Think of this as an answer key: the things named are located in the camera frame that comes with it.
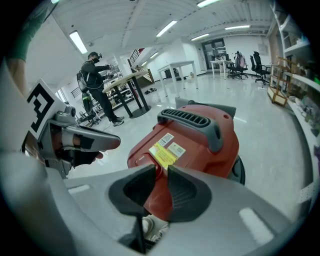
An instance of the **black desk leg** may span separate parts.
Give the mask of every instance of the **black desk leg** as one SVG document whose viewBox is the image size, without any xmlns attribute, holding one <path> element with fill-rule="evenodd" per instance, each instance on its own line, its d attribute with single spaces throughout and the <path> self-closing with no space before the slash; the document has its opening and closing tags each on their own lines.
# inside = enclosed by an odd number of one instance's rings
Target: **black desk leg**
<svg viewBox="0 0 320 256">
<path fill-rule="evenodd" d="M 132 84 L 131 84 L 131 81 L 128 81 L 128 86 L 129 86 L 129 88 L 130 88 L 130 90 L 131 90 L 131 93 L 132 93 L 132 95 L 133 95 L 136 103 L 138 104 L 139 109 L 141 109 L 142 106 L 141 106 L 141 104 L 140 104 L 140 101 L 139 101 L 138 98 L 137 98 L 135 89 L 133 88 L 133 86 L 132 86 Z"/>
<path fill-rule="evenodd" d="M 146 110 L 146 111 L 149 111 L 148 104 L 147 104 L 147 102 L 146 102 L 146 100 L 145 100 L 144 94 L 142 93 L 142 91 L 141 91 L 141 89 L 140 89 L 140 87 L 139 87 L 138 81 L 137 81 L 137 79 L 136 79 L 135 76 L 132 77 L 132 81 L 133 81 L 133 83 L 135 84 L 135 88 L 136 88 L 136 90 L 137 90 L 137 92 L 138 92 L 138 94 L 139 94 L 139 96 L 140 96 L 140 98 L 141 98 L 141 100 L 142 100 L 142 103 L 143 103 L 143 105 L 144 105 L 144 107 L 145 107 L 145 110 Z"/>
<path fill-rule="evenodd" d="M 121 95 L 121 93 L 120 93 L 120 91 L 119 91 L 118 86 L 113 87 L 113 89 L 114 89 L 114 91 L 116 92 L 116 94 L 118 95 L 118 97 L 119 97 L 122 105 L 124 106 L 126 112 L 127 112 L 128 115 L 129 115 L 129 117 L 132 117 L 132 113 L 131 113 L 130 109 L 128 108 L 128 105 L 127 105 L 127 103 L 125 102 L 124 98 L 122 97 L 122 95 Z"/>
</svg>

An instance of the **black pants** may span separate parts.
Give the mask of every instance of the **black pants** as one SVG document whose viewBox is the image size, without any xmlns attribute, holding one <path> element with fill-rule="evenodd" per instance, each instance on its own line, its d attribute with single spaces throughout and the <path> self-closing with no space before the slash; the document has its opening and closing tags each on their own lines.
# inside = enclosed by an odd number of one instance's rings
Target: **black pants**
<svg viewBox="0 0 320 256">
<path fill-rule="evenodd" d="M 92 97 L 99 102 L 101 108 L 103 109 L 105 115 L 109 118 L 109 121 L 115 121 L 115 119 L 117 118 L 113 109 L 112 109 L 112 105 L 108 99 L 108 96 L 102 92 L 102 89 L 93 89 L 90 90 L 90 93 L 92 95 Z"/>
</svg>

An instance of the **white floor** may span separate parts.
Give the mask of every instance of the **white floor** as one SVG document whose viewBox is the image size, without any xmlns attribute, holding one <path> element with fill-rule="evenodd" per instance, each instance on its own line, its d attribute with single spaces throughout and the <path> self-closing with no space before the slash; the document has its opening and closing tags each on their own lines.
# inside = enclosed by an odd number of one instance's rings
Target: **white floor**
<svg viewBox="0 0 320 256">
<path fill-rule="evenodd" d="M 198 77 L 199 89 L 192 80 L 178 81 L 180 97 L 201 103 L 216 103 L 237 108 L 234 129 L 240 148 L 246 174 L 245 186 L 278 208 L 291 221 L 297 219 L 299 191 L 305 186 L 305 158 L 303 137 L 295 117 L 285 108 L 272 104 L 267 91 L 255 80 L 239 80 L 212 73 Z M 108 127 L 109 121 L 103 118 L 95 129 L 118 135 L 121 145 L 104 153 L 104 158 L 91 165 L 82 165 L 72 170 L 69 178 L 101 175 L 127 168 L 129 151 L 142 138 L 152 131 L 157 123 L 157 114 L 165 108 L 175 108 L 176 91 L 172 80 L 165 81 L 168 97 L 160 82 L 151 87 L 157 88 L 145 96 L 152 109 L 141 117 L 130 119 L 123 107 L 117 109 L 117 116 L 125 116 L 124 124 Z M 138 106 L 135 101 L 128 104 L 133 111 Z"/>
</svg>

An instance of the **vacuum handle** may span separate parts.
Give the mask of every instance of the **vacuum handle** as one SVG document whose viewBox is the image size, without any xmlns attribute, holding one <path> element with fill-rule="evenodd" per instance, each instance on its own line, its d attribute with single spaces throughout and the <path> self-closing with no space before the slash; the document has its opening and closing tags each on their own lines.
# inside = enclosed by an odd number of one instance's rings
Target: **vacuum handle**
<svg viewBox="0 0 320 256">
<path fill-rule="evenodd" d="M 177 109 L 165 109 L 158 114 L 157 120 L 159 124 L 165 124 L 168 120 L 176 121 L 203 133 L 208 139 L 208 147 L 212 152 L 218 152 L 223 146 L 220 127 L 211 118 Z"/>
</svg>

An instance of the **shoe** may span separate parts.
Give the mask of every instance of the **shoe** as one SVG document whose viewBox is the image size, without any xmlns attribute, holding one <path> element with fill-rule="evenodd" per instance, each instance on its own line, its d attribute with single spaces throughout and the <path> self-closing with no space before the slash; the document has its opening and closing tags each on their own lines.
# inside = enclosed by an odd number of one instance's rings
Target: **shoe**
<svg viewBox="0 0 320 256">
<path fill-rule="evenodd" d="M 113 123 L 113 126 L 120 126 L 120 125 L 122 125 L 124 123 L 124 121 L 114 120 L 114 121 L 112 121 L 112 123 Z"/>
<path fill-rule="evenodd" d="M 165 224 L 165 225 L 159 230 L 159 232 L 158 232 L 157 234 L 155 234 L 155 235 L 150 239 L 150 241 L 151 241 L 151 242 L 154 242 L 154 243 L 159 242 L 159 240 L 163 237 L 163 235 L 164 235 L 165 233 L 168 232 L 168 230 L 169 230 L 169 224 Z"/>
<path fill-rule="evenodd" d="M 150 217 L 143 217 L 142 218 L 142 230 L 143 230 L 143 236 L 147 237 L 152 229 L 154 228 L 154 221 Z"/>
<path fill-rule="evenodd" d="M 118 122 L 120 122 L 122 119 L 124 119 L 125 117 L 124 116 L 120 116 L 120 117 L 117 117 L 115 120 L 117 120 Z"/>
</svg>

